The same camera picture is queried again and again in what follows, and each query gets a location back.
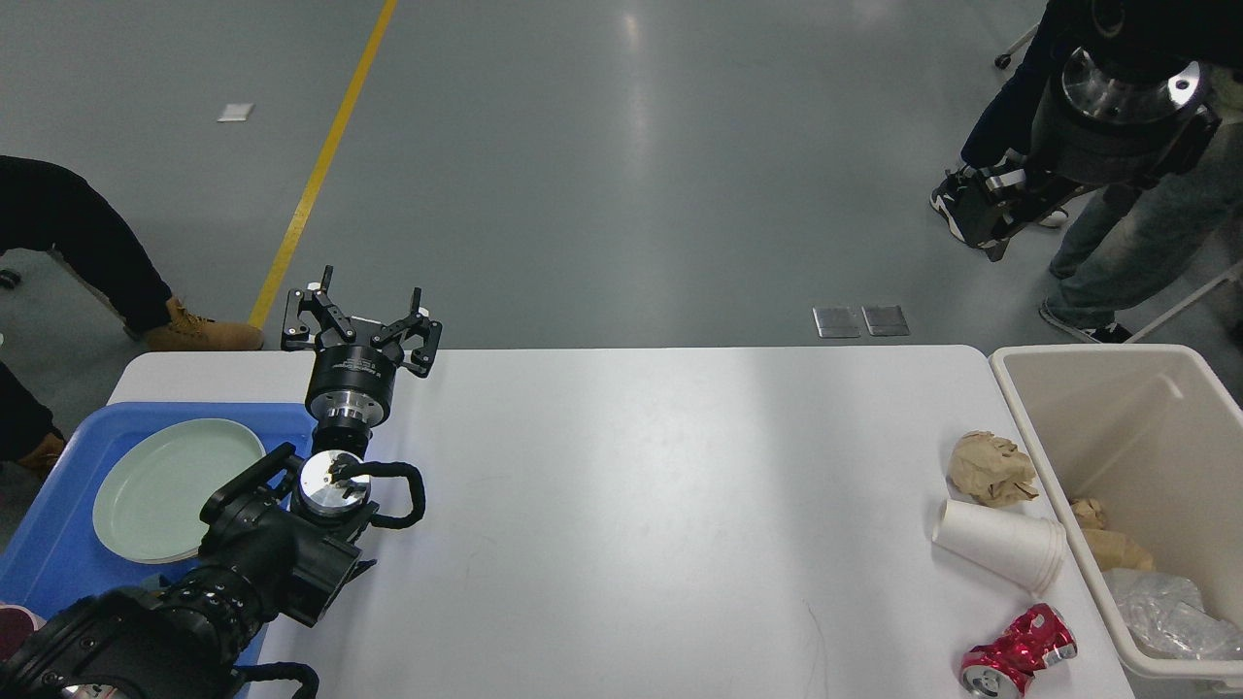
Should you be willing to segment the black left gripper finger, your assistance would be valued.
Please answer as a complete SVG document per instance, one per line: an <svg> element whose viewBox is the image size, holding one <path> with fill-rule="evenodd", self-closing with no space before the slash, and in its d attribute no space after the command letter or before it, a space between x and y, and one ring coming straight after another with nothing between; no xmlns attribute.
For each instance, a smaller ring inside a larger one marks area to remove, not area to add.
<svg viewBox="0 0 1243 699"><path fill-rule="evenodd" d="M329 301L329 280L333 265L324 265L319 284L307 284L303 289L290 289L283 312L281 350L328 350L355 345L358 331L353 321Z"/></svg>
<svg viewBox="0 0 1243 699"><path fill-rule="evenodd" d="M423 290L414 289L409 313L395 322L383 323L370 336L369 347L397 367L408 369L418 378L426 378L435 362L443 323L423 308L421 296Z"/></svg>

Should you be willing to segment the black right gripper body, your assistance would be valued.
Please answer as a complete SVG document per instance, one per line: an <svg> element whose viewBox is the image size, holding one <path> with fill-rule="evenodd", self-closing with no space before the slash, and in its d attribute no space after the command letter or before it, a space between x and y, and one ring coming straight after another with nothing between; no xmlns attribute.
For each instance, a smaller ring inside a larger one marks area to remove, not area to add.
<svg viewBox="0 0 1243 699"><path fill-rule="evenodd" d="M1195 58L1120 61L1069 53L1030 127L1030 190L1147 187L1199 162L1222 119L1208 106L1209 72Z"/></svg>

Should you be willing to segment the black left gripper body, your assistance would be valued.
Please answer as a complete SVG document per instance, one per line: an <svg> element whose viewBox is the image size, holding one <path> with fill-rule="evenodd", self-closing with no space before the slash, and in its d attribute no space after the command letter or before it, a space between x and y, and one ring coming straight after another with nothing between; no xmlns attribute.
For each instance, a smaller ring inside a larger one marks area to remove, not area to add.
<svg viewBox="0 0 1243 699"><path fill-rule="evenodd" d="M305 407L316 420L349 415L378 427L390 415L398 368L397 361L368 346L317 350Z"/></svg>

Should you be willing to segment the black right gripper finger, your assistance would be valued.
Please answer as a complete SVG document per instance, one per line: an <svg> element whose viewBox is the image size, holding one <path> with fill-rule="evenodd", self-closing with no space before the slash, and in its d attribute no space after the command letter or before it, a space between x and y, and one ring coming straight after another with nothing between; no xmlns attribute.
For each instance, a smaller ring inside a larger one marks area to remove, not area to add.
<svg viewBox="0 0 1243 699"><path fill-rule="evenodd" d="M960 197L960 234L968 248L998 261L1017 233L1091 190L1034 165L1006 163L977 170Z"/></svg>

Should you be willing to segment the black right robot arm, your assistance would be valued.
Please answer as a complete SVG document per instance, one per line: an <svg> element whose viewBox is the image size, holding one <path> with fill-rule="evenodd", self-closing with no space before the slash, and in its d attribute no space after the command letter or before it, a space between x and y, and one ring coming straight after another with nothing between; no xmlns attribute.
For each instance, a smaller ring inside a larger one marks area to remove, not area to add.
<svg viewBox="0 0 1243 699"><path fill-rule="evenodd" d="M997 261L1074 197L1190 172L1223 119L1209 104L1213 68L1241 68L1238 1L1071 2L1021 116L1021 162L950 178L943 216Z"/></svg>

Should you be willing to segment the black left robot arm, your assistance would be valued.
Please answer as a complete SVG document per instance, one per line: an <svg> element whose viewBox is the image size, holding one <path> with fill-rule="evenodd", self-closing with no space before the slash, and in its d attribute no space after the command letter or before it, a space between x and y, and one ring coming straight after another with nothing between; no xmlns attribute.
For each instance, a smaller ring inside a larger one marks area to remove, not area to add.
<svg viewBox="0 0 1243 699"><path fill-rule="evenodd" d="M390 323L347 316L329 300L332 267L293 289L281 347L311 350L305 408L314 418L306 456L280 444L203 504L198 566L150 591L134 585L87 596L31 631L2 658L5 698L232 698L250 682L297 682L314 698L308 665L242 665L240 655L276 616L314 626L338 593L370 568L367 529L423 521L425 488L409 463L367 460L392 412L399 369L426 378L441 323L413 291Z"/></svg>

